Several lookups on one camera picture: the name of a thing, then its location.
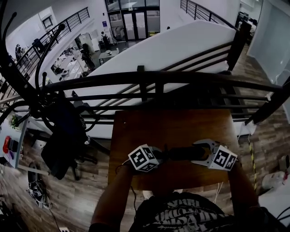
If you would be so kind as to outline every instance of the person's left arm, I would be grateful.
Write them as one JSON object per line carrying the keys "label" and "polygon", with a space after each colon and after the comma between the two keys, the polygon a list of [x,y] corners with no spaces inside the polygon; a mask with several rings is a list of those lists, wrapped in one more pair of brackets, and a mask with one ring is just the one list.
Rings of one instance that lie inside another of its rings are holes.
{"label": "person's left arm", "polygon": [[118,169],[117,176],[99,199],[92,224],[105,224],[113,230],[120,230],[134,171],[132,165]]}

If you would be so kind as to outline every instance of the hazard tape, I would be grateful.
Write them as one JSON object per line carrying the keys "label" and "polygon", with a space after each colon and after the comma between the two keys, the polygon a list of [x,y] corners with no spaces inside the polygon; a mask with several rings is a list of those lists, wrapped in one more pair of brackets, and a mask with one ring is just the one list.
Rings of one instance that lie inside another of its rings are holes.
{"label": "hazard tape", "polygon": [[255,165],[255,159],[254,159],[254,151],[253,151],[253,146],[252,143],[249,142],[249,148],[250,148],[250,153],[251,153],[251,159],[252,159],[252,164],[253,164],[253,171],[254,171],[254,190],[256,191],[257,189],[257,173],[256,173],[256,165]]}

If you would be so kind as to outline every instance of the power strip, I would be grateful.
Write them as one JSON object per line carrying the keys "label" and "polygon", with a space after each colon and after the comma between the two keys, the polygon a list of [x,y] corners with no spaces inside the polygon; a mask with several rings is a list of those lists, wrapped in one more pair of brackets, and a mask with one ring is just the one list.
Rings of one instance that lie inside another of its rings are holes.
{"label": "power strip", "polygon": [[60,227],[59,230],[61,232],[69,232],[69,229],[67,227]]}

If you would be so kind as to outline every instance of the double door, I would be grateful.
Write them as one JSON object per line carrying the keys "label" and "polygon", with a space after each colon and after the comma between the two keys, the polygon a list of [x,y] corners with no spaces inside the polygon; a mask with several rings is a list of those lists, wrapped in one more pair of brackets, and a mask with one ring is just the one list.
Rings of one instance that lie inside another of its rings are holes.
{"label": "double door", "polygon": [[145,39],[148,35],[145,12],[123,13],[126,40]]}

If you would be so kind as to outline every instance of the wooden floor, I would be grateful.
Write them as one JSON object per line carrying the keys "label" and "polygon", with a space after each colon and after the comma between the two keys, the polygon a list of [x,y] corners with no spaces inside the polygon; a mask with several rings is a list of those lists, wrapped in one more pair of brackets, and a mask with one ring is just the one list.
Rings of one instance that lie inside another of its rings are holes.
{"label": "wooden floor", "polygon": [[[233,74],[244,75],[253,81],[268,82],[264,73],[245,56],[247,48],[243,51]],[[34,147],[29,146],[29,136],[24,143],[24,158],[21,164],[28,165],[35,161],[42,170],[48,170],[40,157],[43,142],[38,141]],[[267,173],[274,172],[278,167],[278,159],[289,153],[290,150],[290,126],[282,109],[277,110],[265,122],[261,123],[250,140],[254,143],[255,160],[258,178],[258,191],[261,180]],[[243,168],[253,181],[251,156],[247,139],[240,139],[240,156]],[[108,157],[104,154],[92,151],[99,159],[98,165],[83,163],[78,166],[81,180],[75,181],[71,170],[62,180],[53,176],[43,176],[47,185],[47,192],[53,203],[54,213],[60,227],[68,227],[74,232],[88,231],[91,217],[97,201],[107,186]],[[214,200],[218,185],[206,186],[185,191],[198,193]],[[15,203],[16,209],[21,213],[32,232],[57,231],[52,215],[46,209],[37,208],[33,199],[25,191],[28,188],[27,172],[5,167],[5,174],[0,176],[0,194],[5,196],[8,205]],[[228,183],[223,183],[222,190],[217,198],[217,205],[225,213],[232,213],[230,200],[230,188]],[[143,195],[137,192],[137,206],[143,201]],[[135,211],[133,208],[134,196],[130,192],[126,212],[122,221],[121,231],[128,231],[132,225]]]}

